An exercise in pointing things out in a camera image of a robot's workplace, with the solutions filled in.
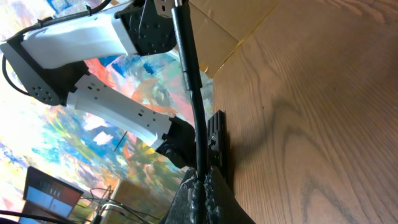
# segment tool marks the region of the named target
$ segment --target abstract painting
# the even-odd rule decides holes
[[[95,7],[100,0],[3,0],[0,40],[37,19],[63,16]],[[183,89],[178,58],[115,55],[85,61],[105,84],[145,107],[193,124],[188,93]],[[9,75],[19,87],[16,74]],[[206,117],[212,114],[212,81],[202,74]],[[149,189],[171,201],[183,170],[131,133],[92,114],[48,106],[12,89],[0,78],[0,209],[20,212],[26,169],[34,166],[88,190],[115,186],[118,179]]]

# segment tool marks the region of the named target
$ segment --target cardboard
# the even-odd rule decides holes
[[[278,0],[190,0],[238,41],[243,40]]]
[[[191,3],[190,10],[200,68],[212,78],[238,41]]]

